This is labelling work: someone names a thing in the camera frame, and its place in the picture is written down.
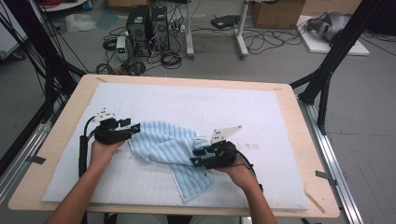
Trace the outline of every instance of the black bracket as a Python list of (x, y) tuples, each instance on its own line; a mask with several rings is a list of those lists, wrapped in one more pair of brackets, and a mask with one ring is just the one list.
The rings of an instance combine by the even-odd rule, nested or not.
[(338, 182), (336, 179), (333, 179), (329, 174), (323, 173), (321, 171), (315, 171), (316, 176), (321, 177), (321, 178), (325, 178), (329, 181), (329, 184), (331, 186), (337, 186)]
[(47, 159), (39, 157), (39, 156), (31, 156), (31, 157), (26, 158), (25, 161), (35, 162), (35, 163), (38, 163), (38, 164), (42, 165), (44, 163), (44, 161), (46, 161), (46, 160)]

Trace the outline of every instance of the cardboard box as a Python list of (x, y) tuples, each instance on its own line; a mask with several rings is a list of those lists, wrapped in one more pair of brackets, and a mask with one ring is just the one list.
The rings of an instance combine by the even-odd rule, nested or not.
[(152, 0), (107, 0), (109, 7), (115, 8), (130, 8), (133, 5), (148, 5), (152, 6)]
[(352, 15), (360, 3), (361, 0), (306, 0), (302, 15), (319, 17), (325, 11)]
[(278, 0), (277, 3), (254, 3), (251, 18), (256, 27), (294, 29), (305, 0)]

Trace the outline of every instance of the human hand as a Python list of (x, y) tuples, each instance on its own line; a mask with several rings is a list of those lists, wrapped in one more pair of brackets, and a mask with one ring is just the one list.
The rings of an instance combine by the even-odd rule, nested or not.
[(122, 142), (118, 142), (112, 145), (105, 145), (98, 141), (93, 141), (91, 149), (91, 162), (88, 169), (94, 169), (102, 173), (113, 157), (114, 152), (122, 146)]
[(229, 175), (235, 185), (241, 188), (243, 191), (259, 187), (256, 178), (239, 157), (236, 157), (236, 160), (232, 166), (222, 167), (216, 170)]

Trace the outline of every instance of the table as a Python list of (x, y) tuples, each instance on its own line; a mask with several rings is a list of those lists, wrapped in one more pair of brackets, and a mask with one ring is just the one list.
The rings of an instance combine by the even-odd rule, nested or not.
[[(228, 88), (240, 90), (273, 91), (279, 102), (285, 121), (290, 144), (301, 174), (304, 192), (309, 209), (301, 212), (275, 211), (277, 217), (338, 217), (338, 205), (332, 194), (328, 180), (315, 176), (315, 171), (323, 172), (318, 153), (304, 122), (291, 87), (287, 84), (255, 83), (239, 81), (183, 79), (165, 77), (119, 77), (86, 75), (79, 82), (61, 116), (53, 126), (46, 142), (37, 156), (46, 160), (44, 164), (32, 163), (25, 177), (16, 189), (8, 206), (15, 210), (51, 211), (57, 203), (41, 201), (47, 185), (52, 178), (63, 149), (73, 134), (73, 130), (91, 100), (96, 86), (101, 82), (134, 83), (164, 86)], [(249, 216), (248, 209), (204, 207), (142, 206), (119, 204), (91, 204), (90, 212), (141, 213), (141, 214), (180, 214), (180, 215), (218, 215)]]

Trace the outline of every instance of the cloth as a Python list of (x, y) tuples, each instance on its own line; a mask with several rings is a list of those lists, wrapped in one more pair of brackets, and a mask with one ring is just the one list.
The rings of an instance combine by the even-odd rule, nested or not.
[(140, 133), (130, 139), (132, 152), (147, 163), (170, 164), (183, 203), (213, 185), (213, 175), (204, 167), (193, 167), (192, 151), (210, 143), (197, 132), (163, 121), (140, 123)]

